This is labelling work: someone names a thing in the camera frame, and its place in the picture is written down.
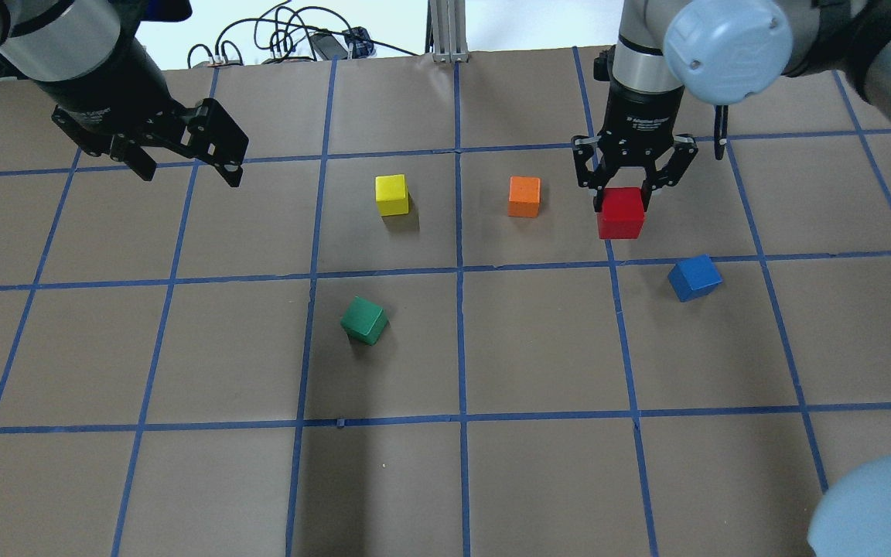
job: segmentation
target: black cable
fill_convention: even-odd
[[[282,57],[282,59],[266,60],[266,61],[263,61],[263,63],[282,63],[282,61],[288,61],[288,60],[314,61],[314,60],[312,60],[311,56],[289,56],[289,54],[285,54],[285,56]]]
[[[274,20],[269,20],[266,18],[242,18],[241,20],[231,22],[229,25],[226,25],[225,29],[222,29],[222,32],[219,32],[218,38],[215,39],[215,54],[219,54],[220,51],[222,50],[222,47],[220,47],[220,46],[222,46],[222,38],[223,38],[223,36],[226,35],[226,32],[229,32],[229,29],[233,29],[234,27],[236,27],[236,25],[243,24],[243,22],[257,22],[257,21],[273,22]],[[339,35],[339,36],[349,36],[350,35],[348,32],[329,31],[328,29],[322,29],[319,27],[311,26],[311,25],[292,24],[292,27],[294,27],[295,29],[306,29],[306,31],[331,32],[331,34]],[[400,46],[388,45],[388,43],[374,41],[374,39],[371,39],[370,42],[374,43],[374,45],[386,46],[386,47],[388,47],[388,49],[397,50],[397,52],[399,52],[399,53],[410,54],[410,56],[418,56],[417,53],[412,53],[410,50],[404,50]]]
[[[435,39],[432,38],[432,3],[428,3],[428,10],[425,11],[425,52],[430,53],[432,51],[432,43],[435,42]]]
[[[300,43],[303,43],[304,41],[305,41],[304,39],[298,39],[298,42],[294,43],[295,49],[297,49],[297,46],[300,45]],[[317,54],[315,54],[315,50],[312,50],[311,56],[294,56],[294,52],[295,52],[294,49],[288,50],[288,52],[286,54],[284,54],[284,56],[280,57],[280,59],[277,61],[279,63],[281,63],[282,61],[287,61],[287,60],[311,60],[311,61],[319,60]]]
[[[728,145],[728,106],[714,106],[714,158],[724,161]]]
[[[277,9],[273,12],[273,19],[275,19],[275,21],[273,22],[273,24],[274,24],[273,25],[273,34],[270,36],[270,41],[268,41],[268,48],[263,49],[263,50],[271,50],[271,48],[273,46],[277,46],[276,43],[273,43],[273,36],[279,34],[282,31],[282,29],[280,29],[280,11],[281,10],[285,10],[285,11],[291,13],[291,18],[288,21],[293,21],[294,18],[297,17],[298,21],[301,22],[301,25],[305,25],[305,20],[301,18],[301,15],[298,15],[297,11],[294,11],[291,8],[288,8],[286,6],[277,7]],[[290,28],[284,29],[284,43],[283,43],[284,52],[288,52],[288,50],[292,50],[293,45],[294,45],[294,39],[291,38]]]
[[[236,56],[238,56],[238,59],[240,59],[240,66],[244,66],[244,63],[243,63],[243,53],[240,52],[240,47],[236,46],[236,43],[233,43],[232,41],[223,41],[223,42],[222,42],[222,47],[223,47],[223,49],[222,49],[222,56],[223,56],[223,57],[226,56],[226,47],[225,47],[226,45],[232,45],[232,46],[233,46],[233,50],[236,50]]]
[[[262,18],[268,17],[268,15],[270,15],[270,12],[275,12],[275,14],[273,15],[273,19],[276,20],[279,17],[280,8],[282,8],[285,4],[290,4],[290,3],[291,3],[291,0],[284,0],[282,3],[276,4],[275,6],[271,7],[268,11],[263,12],[261,14],[261,17]],[[261,46],[261,45],[259,45],[259,42],[257,42],[257,38],[259,36],[259,24],[261,24],[261,22],[256,22],[254,25],[254,45],[260,50],[269,50],[268,47]]]
[[[294,21],[294,18],[298,18],[298,21],[301,22],[301,25],[305,25],[305,20],[304,20],[304,18],[301,17],[301,14],[299,13],[300,10],[295,11],[295,10],[288,8],[287,11],[291,12],[291,17],[287,18],[287,24],[284,26],[284,36],[287,36],[287,38],[290,39],[290,41],[291,41],[291,45],[286,46],[286,48],[285,48],[286,53],[290,54],[290,53],[293,53],[294,49],[296,49],[296,47],[297,47],[297,43],[295,43],[294,39],[291,38],[291,22]],[[279,21],[277,22],[277,29],[280,29]],[[308,29],[305,29],[305,39],[308,39]],[[312,50],[312,60],[318,61],[318,59],[319,59],[318,56],[315,55],[315,50]]]
[[[323,8],[322,6],[305,6],[304,8],[298,8],[296,11],[294,11],[294,13],[297,15],[300,15],[301,12],[307,12],[308,10],[318,10],[321,12],[326,12],[326,13],[335,15],[337,18],[340,19],[340,21],[343,22],[343,25],[346,26],[347,31],[350,31],[350,29],[353,28],[353,26],[350,25],[350,22],[346,21],[346,18],[344,18],[342,15],[334,12],[333,10],[329,10],[329,8]]]
[[[305,28],[307,28],[307,29],[311,29],[312,31],[331,32],[333,35],[339,35],[339,36],[351,36],[351,34],[350,34],[349,32],[329,31],[328,29],[319,29],[319,28],[317,28],[317,27],[312,27],[312,26],[308,26],[308,25],[306,25]],[[404,49],[402,49],[402,47],[400,47],[400,46],[388,45],[388,43],[382,43],[382,42],[379,42],[379,41],[374,41],[374,39],[370,39],[369,42],[374,43],[374,45],[386,46],[386,47],[388,47],[388,49],[390,49],[390,50],[397,50],[397,52],[399,52],[399,53],[410,54],[410,56],[420,56],[420,54],[412,53],[410,50],[404,50]]]
[[[197,45],[191,46],[191,50],[188,50],[188,70],[190,70],[191,68],[191,56],[195,53],[195,50],[198,49],[205,49],[205,52],[208,53],[208,60],[212,60],[212,49],[209,49],[208,46],[202,45],[202,43],[197,43]]]

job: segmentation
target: robotic arm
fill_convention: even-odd
[[[109,155],[151,180],[156,162],[142,147],[163,147],[238,186],[247,135],[215,99],[185,108],[170,96],[134,38],[146,8],[146,0],[0,0],[0,54],[57,102],[53,122],[85,154]]]
[[[626,0],[618,43],[594,60],[594,78],[609,85],[603,126],[572,138],[579,186],[594,190],[601,211],[609,180],[636,166],[646,172],[647,210],[650,195],[675,186],[699,151],[691,136],[673,134],[686,89],[717,106],[721,159],[728,105],[781,74],[824,70],[844,70],[891,120],[891,0]]]

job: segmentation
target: grid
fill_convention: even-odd
[[[594,133],[593,119],[590,113],[589,99],[587,98],[587,90],[583,77],[582,64],[580,63],[579,50],[573,49],[575,69],[579,78],[580,95],[585,112],[585,119],[590,134]],[[736,184],[738,184],[739,197],[742,201],[743,210],[746,213],[747,223],[749,223],[750,233],[756,253],[745,254],[740,256],[721,256],[715,258],[716,261],[755,261],[760,265],[763,273],[765,288],[768,292],[768,299],[772,306],[772,313],[777,322],[777,329],[781,339],[782,348],[788,363],[789,372],[795,395],[797,399],[796,405],[772,405],[772,406],[732,406],[731,408],[641,408],[637,401],[637,390],[634,385],[634,377],[632,372],[632,362],[630,362],[630,345],[628,337],[628,323],[626,323],[626,314],[623,312],[622,295],[620,289],[620,281],[618,271],[620,268],[628,267],[628,265],[664,265],[679,261],[678,258],[631,258],[630,260],[619,260],[615,257],[614,248],[611,243],[606,242],[606,260],[595,261],[553,261],[552,263],[542,264],[512,264],[512,265],[464,265],[463,261],[463,176],[461,176],[461,166],[463,165],[463,155],[468,152],[499,152],[499,151],[530,151],[531,149],[568,149],[569,144],[534,144],[534,145],[485,145],[485,147],[463,147],[461,144],[461,124],[460,124],[460,75],[462,73],[461,66],[456,64],[453,67],[453,107],[455,107],[455,147],[452,149],[414,149],[414,151],[393,151],[393,152],[355,152],[354,154],[330,154],[329,153],[329,127],[331,127],[332,110],[333,110],[333,92],[336,88],[336,68],[339,66],[337,61],[333,61],[331,70],[329,71],[328,95],[326,95],[326,117],[322,143],[321,155],[293,155],[293,156],[268,156],[267,158],[248,159],[245,163],[255,165],[259,162],[292,162],[292,161],[311,161],[319,163],[319,180],[317,190],[317,202],[314,216],[314,232],[312,233],[312,257],[311,268],[307,274],[289,274],[289,275],[226,275],[226,276],[200,276],[200,278],[178,278],[177,267],[183,247],[184,233],[188,221],[188,213],[191,204],[192,194],[194,193],[195,180],[200,168],[197,162],[169,162],[160,163],[162,168],[172,168],[173,166],[185,166],[190,168],[190,179],[188,181],[187,194],[183,204],[183,212],[181,212],[180,223],[177,232],[176,249],[170,268],[169,277],[166,279],[139,279],[138,281],[110,281],[110,282],[42,282],[43,269],[45,268],[47,256],[52,247],[54,233],[56,233],[57,225],[60,222],[60,216],[64,209],[65,200],[67,200],[68,191],[75,173],[95,173],[95,172],[120,172],[123,170],[117,166],[102,166],[101,168],[79,168],[78,159],[80,152],[74,156],[70,168],[66,169],[28,169],[18,170],[18,172],[0,172],[0,176],[29,176],[29,174],[66,174],[63,193],[60,195],[60,202],[57,204],[56,213],[53,216],[53,224],[50,226],[49,235],[46,238],[46,244],[43,246],[42,256],[39,258],[39,265],[36,268],[35,278],[31,283],[20,283],[20,285],[0,285],[0,292],[7,290],[18,290],[18,292],[27,292],[27,299],[22,308],[22,317],[20,319],[15,337],[11,345],[8,360],[0,380],[0,402],[3,392],[9,380],[10,370],[15,359],[22,333],[24,333],[25,325],[29,317],[29,311],[32,307],[32,301],[37,292],[40,290],[51,289],[106,289],[117,288],[118,286],[164,286],[166,288],[166,297],[162,307],[162,316],[160,316],[158,333],[156,333],[155,345],[153,345],[152,362],[149,366],[148,378],[146,378],[144,398],[142,398],[141,408],[139,409],[138,421],[136,423],[100,423],[100,424],[79,424],[67,426],[0,426],[0,435],[15,433],[51,433],[51,432],[133,432],[134,442],[131,449],[131,458],[128,462],[126,473],[125,487],[121,494],[121,506],[119,511],[118,523],[116,526],[116,535],[112,544],[112,555],[119,554],[121,533],[126,521],[128,502],[131,493],[133,493],[135,465],[138,461],[139,447],[142,443],[142,437],[145,432],[149,431],[181,431],[181,430],[214,430],[214,429],[258,429],[258,428],[290,428],[294,431],[294,450],[291,462],[291,478],[290,478],[290,496],[287,513],[286,525],[286,554],[290,555],[293,547],[293,536],[295,533],[295,515],[297,510],[298,484],[301,465],[301,446],[302,437],[305,428],[317,427],[336,427],[336,419],[306,419],[305,405],[307,395],[307,385],[309,376],[309,361],[312,346],[312,325],[314,324],[315,298],[318,281],[325,279],[351,278],[351,276],[383,276],[383,275],[455,275],[456,277],[456,334],[457,334],[457,383],[459,383],[459,408],[456,413],[448,415],[411,415],[411,416],[394,416],[394,417],[376,417],[375,419],[346,419],[344,425],[347,427],[358,426],[376,426],[376,425],[393,425],[393,424],[416,424],[416,423],[445,423],[458,422],[460,427],[460,486],[461,501],[463,501],[463,515],[461,515],[461,523],[463,523],[463,554],[469,556],[473,554],[471,547],[470,533],[470,493],[469,493],[469,442],[468,424],[481,421],[510,421],[510,420],[560,420],[560,419],[629,419],[633,423],[633,443],[637,455],[637,471],[640,477],[641,500],[643,501],[644,518],[646,518],[648,547],[650,547],[651,555],[659,554],[657,533],[655,533],[654,509],[653,501],[650,494],[650,478],[648,478],[646,465],[646,451],[644,451],[643,427],[641,420],[647,417],[665,417],[665,416],[714,416],[714,415],[801,415],[806,429],[807,443],[809,443],[810,451],[813,457],[814,471],[816,471],[822,490],[828,489],[828,479],[824,472],[824,464],[821,462],[820,448],[817,444],[817,438],[814,434],[814,427],[811,421],[811,415],[818,412],[865,412],[865,410],[885,410],[891,409],[891,402],[855,402],[855,403],[827,403],[826,405],[811,405],[807,403],[803,385],[797,373],[793,349],[786,332],[786,326],[783,321],[780,309],[777,291],[774,288],[770,274],[768,263],[770,261],[794,261],[794,260],[821,260],[822,258],[891,258],[891,250],[888,251],[850,251],[841,254],[820,254],[820,253],[796,253],[796,254],[767,254],[763,250],[763,243],[760,240],[756,222],[753,218],[753,209],[749,203],[749,195],[746,193],[745,183],[743,183],[742,174],[740,174],[738,158],[736,158],[735,149],[732,145],[736,142],[752,141],[752,140],[770,140],[771,138],[817,138],[817,137],[856,137],[862,143],[864,154],[869,160],[869,165],[876,175],[878,186],[880,186],[883,196],[886,198],[889,209],[891,210],[891,192],[883,173],[881,172],[876,157],[873,155],[869,147],[867,136],[891,134],[891,129],[880,130],[864,130],[859,123],[859,118],[855,115],[855,109],[852,107],[851,100],[845,91],[845,86],[841,82],[841,78],[835,74],[835,83],[838,85],[839,93],[841,93],[842,102],[848,109],[849,116],[852,118],[853,131],[830,131],[830,132],[805,132],[805,133],[780,133],[780,134],[742,134],[733,135],[728,144],[727,155],[729,163],[731,163],[733,176]],[[218,82],[219,71],[215,70],[212,77],[212,87],[210,95],[215,95],[216,85]],[[386,268],[378,269],[378,271],[347,271],[347,272],[319,272],[319,234],[321,234],[322,212],[324,210],[324,191],[326,181],[326,165],[333,159],[362,159],[362,158],[380,158],[381,156],[421,156],[421,155],[453,155],[455,159],[456,169],[456,264],[452,267],[438,268]],[[531,271],[531,269],[550,269],[550,268],[607,268],[609,273],[609,283],[613,293],[613,309],[616,315],[616,325],[618,325],[619,342],[623,355],[623,369],[625,369],[626,390],[628,391],[629,408],[627,410],[592,410],[591,412],[503,412],[503,413],[470,413],[467,412],[466,404],[466,331],[464,331],[463,316],[463,286],[466,274],[477,274],[477,272],[519,272]],[[304,281],[309,282],[309,301],[307,314],[305,316],[305,337],[302,353],[301,377],[299,385],[299,395],[297,403],[296,419],[283,420],[261,420],[261,421],[225,421],[225,422],[191,422],[191,423],[152,423],[148,421],[149,398],[151,398],[153,381],[155,380],[156,370],[158,370],[158,362],[160,350],[162,349],[163,334],[166,328],[167,318],[169,318],[171,300],[174,289],[177,285],[198,285],[198,283],[213,282],[275,282],[275,281]]]

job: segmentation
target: yellow cube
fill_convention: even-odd
[[[377,210],[381,216],[408,214],[408,184],[404,174],[378,176],[376,181]]]

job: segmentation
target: power adapter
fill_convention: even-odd
[[[374,41],[370,38],[367,29],[362,27],[353,27],[346,32],[346,46],[353,52],[354,59],[365,59],[365,57],[373,56],[376,52]]]

